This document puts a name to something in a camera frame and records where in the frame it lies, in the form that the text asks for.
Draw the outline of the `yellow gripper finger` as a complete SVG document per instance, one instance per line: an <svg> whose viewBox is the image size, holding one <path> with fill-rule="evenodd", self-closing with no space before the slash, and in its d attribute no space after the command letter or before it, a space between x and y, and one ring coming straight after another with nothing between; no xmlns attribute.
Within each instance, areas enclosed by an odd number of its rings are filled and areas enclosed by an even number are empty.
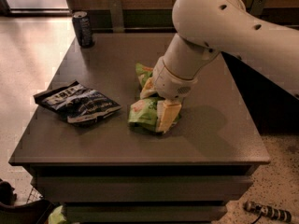
<svg viewBox="0 0 299 224"><path fill-rule="evenodd" d="M181 102L161 100L157 103L156 132L167 132L181 109Z"/></svg>
<svg viewBox="0 0 299 224"><path fill-rule="evenodd" d="M146 81L142 91L140 92L140 98L145 99L150 97L151 95L156 93L156 89L154 87L152 78L149 77L148 80Z"/></svg>

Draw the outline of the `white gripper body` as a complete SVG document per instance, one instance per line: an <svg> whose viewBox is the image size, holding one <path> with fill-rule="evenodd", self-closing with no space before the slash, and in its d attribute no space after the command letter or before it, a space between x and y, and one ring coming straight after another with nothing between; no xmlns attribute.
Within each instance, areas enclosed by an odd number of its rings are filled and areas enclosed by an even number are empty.
<svg viewBox="0 0 299 224"><path fill-rule="evenodd" d="M197 79L186 80L173 75L165 66L162 57L158 59L153 73L152 82L154 89L164 99L177 100L187 97Z"/></svg>

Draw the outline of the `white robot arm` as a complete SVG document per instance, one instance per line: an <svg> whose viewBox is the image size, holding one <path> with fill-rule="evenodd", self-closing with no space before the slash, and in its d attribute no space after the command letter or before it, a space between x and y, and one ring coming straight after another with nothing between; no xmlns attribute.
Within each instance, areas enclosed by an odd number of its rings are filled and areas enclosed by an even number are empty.
<svg viewBox="0 0 299 224"><path fill-rule="evenodd" d="M298 31L253 17L240 0L177 0L172 21L176 34L141 92L164 98L156 132L170 129L200 70L218 56L233 70L260 131L298 131Z"/></svg>

